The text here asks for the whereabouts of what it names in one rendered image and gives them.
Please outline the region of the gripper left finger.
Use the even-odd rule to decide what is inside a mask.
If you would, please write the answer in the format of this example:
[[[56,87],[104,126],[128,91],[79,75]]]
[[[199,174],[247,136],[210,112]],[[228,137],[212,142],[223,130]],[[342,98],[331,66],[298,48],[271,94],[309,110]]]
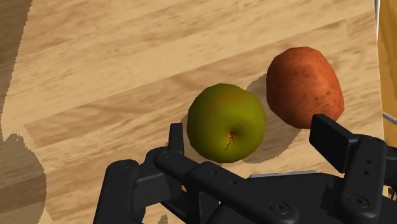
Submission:
[[[93,224],[143,224],[146,207],[160,203],[185,224],[299,224],[296,206],[212,162],[183,154],[183,128],[173,123],[169,144],[143,164],[108,165]]]

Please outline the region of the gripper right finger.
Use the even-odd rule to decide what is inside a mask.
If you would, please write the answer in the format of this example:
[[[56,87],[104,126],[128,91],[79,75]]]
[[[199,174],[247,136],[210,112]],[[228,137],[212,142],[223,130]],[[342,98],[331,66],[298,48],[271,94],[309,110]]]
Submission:
[[[397,187],[397,148],[353,134],[324,114],[314,115],[309,142],[340,173],[335,213],[345,224],[397,224],[397,202],[382,195]]]

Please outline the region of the green apple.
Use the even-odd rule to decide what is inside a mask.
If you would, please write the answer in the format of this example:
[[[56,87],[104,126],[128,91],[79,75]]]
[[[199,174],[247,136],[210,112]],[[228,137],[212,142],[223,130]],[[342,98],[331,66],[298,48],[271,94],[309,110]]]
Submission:
[[[196,96],[188,110],[186,132],[200,156],[217,163],[233,163],[257,149],[265,124],[263,106],[254,94],[219,83]]]

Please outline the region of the brown potato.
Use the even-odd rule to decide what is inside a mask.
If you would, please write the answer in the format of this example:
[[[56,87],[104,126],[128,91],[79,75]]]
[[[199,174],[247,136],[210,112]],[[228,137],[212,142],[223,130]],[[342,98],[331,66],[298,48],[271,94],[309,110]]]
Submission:
[[[314,114],[337,120],[344,112],[338,78],[324,55],[311,47],[289,48],[267,69],[267,103],[282,121],[310,129]]]

